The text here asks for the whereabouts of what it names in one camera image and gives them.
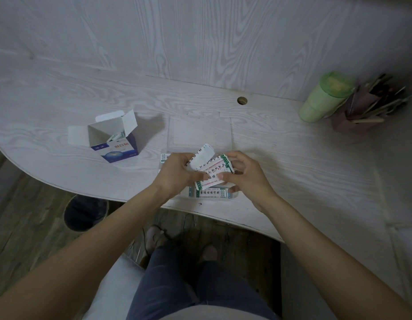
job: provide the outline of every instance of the jeans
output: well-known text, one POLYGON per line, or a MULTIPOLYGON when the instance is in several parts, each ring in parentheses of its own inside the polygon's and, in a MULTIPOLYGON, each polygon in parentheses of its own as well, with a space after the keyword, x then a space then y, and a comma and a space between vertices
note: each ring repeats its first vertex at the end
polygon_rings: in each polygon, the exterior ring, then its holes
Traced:
POLYGON ((200 303, 192 301, 179 273, 179 248, 167 242, 151 255, 126 320, 157 320, 196 304, 238 309, 277 320, 266 302, 241 278, 215 261, 203 262, 194 287, 200 303))

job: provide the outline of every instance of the person's right hand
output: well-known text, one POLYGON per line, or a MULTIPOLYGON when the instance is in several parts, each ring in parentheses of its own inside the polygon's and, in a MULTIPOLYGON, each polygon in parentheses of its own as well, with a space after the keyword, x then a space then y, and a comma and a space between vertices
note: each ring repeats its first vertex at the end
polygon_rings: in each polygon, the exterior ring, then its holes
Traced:
POLYGON ((235 186, 229 189, 230 193, 242 191, 259 211, 264 212, 264 202, 277 194, 269 184, 259 163, 241 151, 231 151, 226 155, 229 158, 235 158, 235 160, 231 160, 231 163, 242 174, 223 172, 218 174, 218 178, 225 182, 234 183, 235 186))

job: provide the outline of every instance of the bandage box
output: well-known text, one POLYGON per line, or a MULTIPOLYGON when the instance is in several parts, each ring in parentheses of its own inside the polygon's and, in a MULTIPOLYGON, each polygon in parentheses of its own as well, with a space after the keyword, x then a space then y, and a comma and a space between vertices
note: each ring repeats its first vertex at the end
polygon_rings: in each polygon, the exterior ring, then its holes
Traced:
POLYGON ((109 163, 124 160, 139 154, 133 134, 138 126, 135 113, 116 111, 96 117, 96 122, 87 126, 69 126, 68 143, 87 146, 109 163), (111 140, 113 135, 124 131, 124 138, 111 140))

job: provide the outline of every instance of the forearm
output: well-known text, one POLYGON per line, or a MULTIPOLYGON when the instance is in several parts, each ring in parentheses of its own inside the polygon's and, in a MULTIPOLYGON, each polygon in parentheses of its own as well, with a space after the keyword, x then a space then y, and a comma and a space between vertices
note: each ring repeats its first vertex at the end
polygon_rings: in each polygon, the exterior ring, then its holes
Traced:
POLYGON ((278 196, 265 213, 340 319, 412 319, 412 309, 278 196))
POLYGON ((71 318, 166 199, 152 186, 134 196, 7 291, 0 319, 71 318))

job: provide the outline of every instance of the foot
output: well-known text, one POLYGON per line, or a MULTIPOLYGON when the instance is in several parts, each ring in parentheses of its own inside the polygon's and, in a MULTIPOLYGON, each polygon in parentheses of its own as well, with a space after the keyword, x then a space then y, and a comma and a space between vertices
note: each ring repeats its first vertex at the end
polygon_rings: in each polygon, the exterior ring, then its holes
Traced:
POLYGON ((198 263, 216 260, 218 260, 218 251, 212 244, 209 244, 203 248, 198 263))
POLYGON ((156 225, 151 226, 145 236, 145 249, 149 255, 168 241, 165 232, 156 225))

